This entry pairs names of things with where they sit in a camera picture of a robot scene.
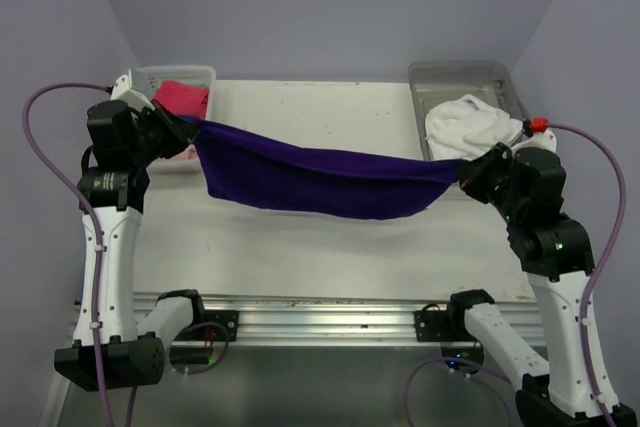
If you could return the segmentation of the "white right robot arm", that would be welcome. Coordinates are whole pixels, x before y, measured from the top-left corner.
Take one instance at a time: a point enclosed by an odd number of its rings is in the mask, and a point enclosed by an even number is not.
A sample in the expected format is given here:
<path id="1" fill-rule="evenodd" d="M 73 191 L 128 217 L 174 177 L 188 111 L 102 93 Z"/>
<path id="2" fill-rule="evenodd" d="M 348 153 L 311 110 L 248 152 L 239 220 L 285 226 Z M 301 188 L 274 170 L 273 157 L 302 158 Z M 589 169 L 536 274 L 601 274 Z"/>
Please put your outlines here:
<path id="1" fill-rule="evenodd" d="M 506 223 L 511 250 L 537 302 L 547 355 L 541 357 L 502 317 L 484 290 L 451 296 L 451 336 L 478 340 L 515 390 L 526 426 L 635 426 L 602 356 L 592 296 L 595 277 L 586 229 L 562 211 L 566 172 L 548 150 L 512 151 L 502 143 L 458 169 L 460 188 L 492 205 Z"/>

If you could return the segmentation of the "purple towel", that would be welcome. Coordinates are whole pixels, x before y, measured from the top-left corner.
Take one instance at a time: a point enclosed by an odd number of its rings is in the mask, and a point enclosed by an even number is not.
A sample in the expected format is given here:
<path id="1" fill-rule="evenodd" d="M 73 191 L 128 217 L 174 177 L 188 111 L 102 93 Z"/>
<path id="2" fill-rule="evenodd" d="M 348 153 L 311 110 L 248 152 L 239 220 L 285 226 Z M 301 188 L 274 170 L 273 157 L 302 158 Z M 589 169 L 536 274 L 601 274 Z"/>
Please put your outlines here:
<path id="1" fill-rule="evenodd" d="M 358 220 L 415 215 L 459 179 L 462 160 L 424 161 L 304 148 L 198 121 L 208 193 L 250 207 Z"/>

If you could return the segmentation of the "pink red towel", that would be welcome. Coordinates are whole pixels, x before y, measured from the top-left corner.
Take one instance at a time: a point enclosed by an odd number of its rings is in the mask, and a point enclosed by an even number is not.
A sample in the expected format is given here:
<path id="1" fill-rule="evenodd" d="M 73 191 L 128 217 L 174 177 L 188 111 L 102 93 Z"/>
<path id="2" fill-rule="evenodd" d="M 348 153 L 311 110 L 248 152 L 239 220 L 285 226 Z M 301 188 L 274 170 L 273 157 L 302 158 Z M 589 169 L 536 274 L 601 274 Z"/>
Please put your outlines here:
<path id="1" fill-rule="evenodd" d="M 152 100 L 159 102 L 170 113 L 181 117 L 205 119 L 208 111 L 209 89 L 182 83 L 176 80 L 164 80 Z"/>

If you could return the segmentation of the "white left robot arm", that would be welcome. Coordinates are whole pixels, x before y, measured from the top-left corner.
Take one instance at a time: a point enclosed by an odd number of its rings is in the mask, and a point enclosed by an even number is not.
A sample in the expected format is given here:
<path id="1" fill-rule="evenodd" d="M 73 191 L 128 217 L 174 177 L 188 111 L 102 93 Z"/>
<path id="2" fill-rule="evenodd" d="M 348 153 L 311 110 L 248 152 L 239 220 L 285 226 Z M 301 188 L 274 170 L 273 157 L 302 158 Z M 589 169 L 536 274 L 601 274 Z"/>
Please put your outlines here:
<path id="1" fill-rule="evenodd" d="M 179 334 L 201 337 L 208 316 L 194 289 L 161 294 L 143 320 L 134 315 L 133 270 L 148 167 L 183 152 L 196 124 L 159 102 L 136 110 L 109 100 L 87 112 L 92 141 L 81 161 L 80 209 L 86 240 L 81 311 L 69 348 L 54 355 L 54 368 L 88 392 L 154 385 L 165 353 Z"/>

